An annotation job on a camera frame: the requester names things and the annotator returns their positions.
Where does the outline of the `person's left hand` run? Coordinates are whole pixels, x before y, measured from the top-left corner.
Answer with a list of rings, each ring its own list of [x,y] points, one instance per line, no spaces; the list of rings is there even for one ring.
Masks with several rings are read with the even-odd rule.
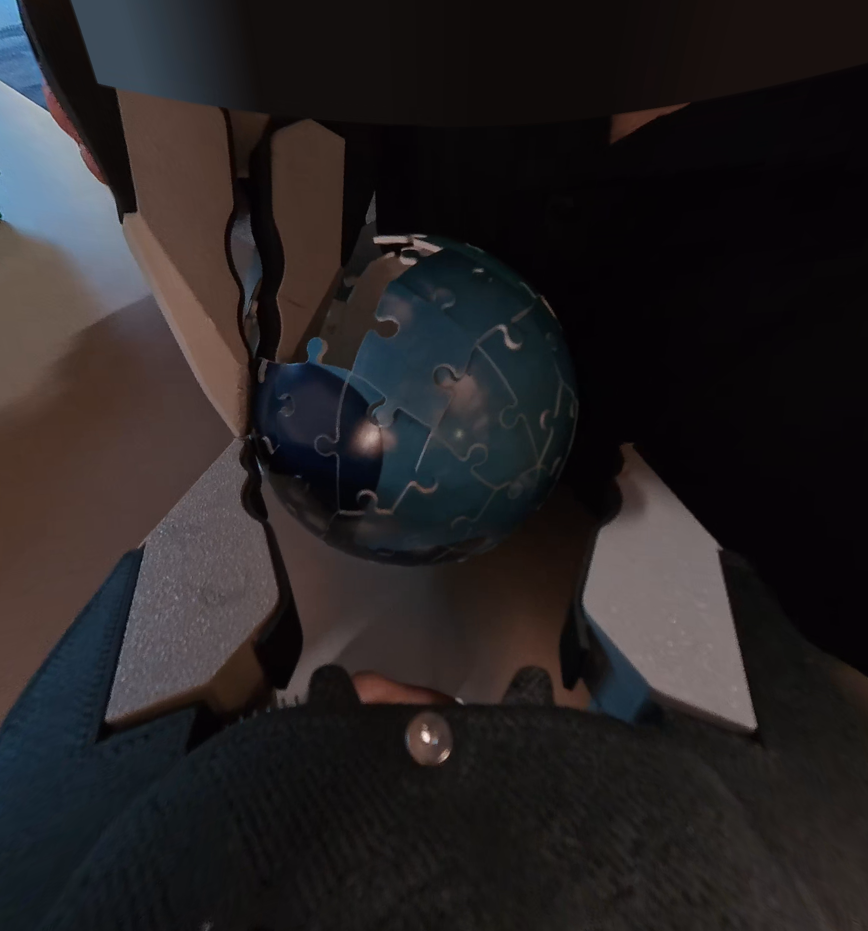
[[[361,671],[351,681],[362,704],[463,706],[461,698],[425,686],[391,680],[377,672]]]

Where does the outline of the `person's black clothed torso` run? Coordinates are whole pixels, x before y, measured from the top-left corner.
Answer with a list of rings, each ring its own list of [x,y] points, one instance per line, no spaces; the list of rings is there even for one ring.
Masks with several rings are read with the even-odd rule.
[[[389,129],[380,156],[380,232],[490,251],[557,313],[572,483],[633,444],[868,679],[868,97]]]

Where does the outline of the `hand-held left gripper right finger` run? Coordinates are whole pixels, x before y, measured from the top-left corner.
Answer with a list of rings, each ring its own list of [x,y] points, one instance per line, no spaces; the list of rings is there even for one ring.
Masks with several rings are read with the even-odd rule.
[[[624,722],[672,708],[754,731],[720,547],[631,445],[560,638],[563,687]]]

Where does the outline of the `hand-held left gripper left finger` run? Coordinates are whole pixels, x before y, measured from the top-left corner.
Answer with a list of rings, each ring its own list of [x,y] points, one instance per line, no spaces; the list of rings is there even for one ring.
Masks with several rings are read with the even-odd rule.
[[[228,720],[289,686],[302,624],[254,445],[234,440],[142,547],[105,722],[203,706]]]

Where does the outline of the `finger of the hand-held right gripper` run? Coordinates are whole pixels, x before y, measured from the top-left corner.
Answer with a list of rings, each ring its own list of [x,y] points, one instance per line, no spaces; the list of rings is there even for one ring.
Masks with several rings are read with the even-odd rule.
[[[234,171],[216,107],[117,92],[136,212],[124,234],[189,367],[233,436],[247,433],[250,356],[228,255]]]
[[[345,142],[306,120],[270,118],[250,157],[262,264],[258,354],[296,361],[343,279]]]

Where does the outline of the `blue puzzle ball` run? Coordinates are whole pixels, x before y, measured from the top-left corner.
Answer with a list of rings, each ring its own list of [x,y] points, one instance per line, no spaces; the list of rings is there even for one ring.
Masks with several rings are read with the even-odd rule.
[[[304,357],[260,363],[250,444],[325,544],[428,565],[542,506],[578,417],[559,320],[519,273],[444,237],[365,235]]]

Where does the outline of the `person's right hand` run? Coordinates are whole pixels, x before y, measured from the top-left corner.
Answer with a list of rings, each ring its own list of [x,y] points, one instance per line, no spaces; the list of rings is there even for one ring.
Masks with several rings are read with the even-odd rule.
[[[52,118],[62,129],[62,131],[67,134],[73,143],[78,147],[79,154],[88,169],[91,171],[91,174],[102,184],[107,186],[107,181],[105,180],[102,170],[96,163],[94,157],[91,155],[91,151],[84,144],[78,130],[74,126],[72,120],[69,118],[65,110],[62,108],[45,77],[43,77],[42,80],[42,89],[46,108]]]

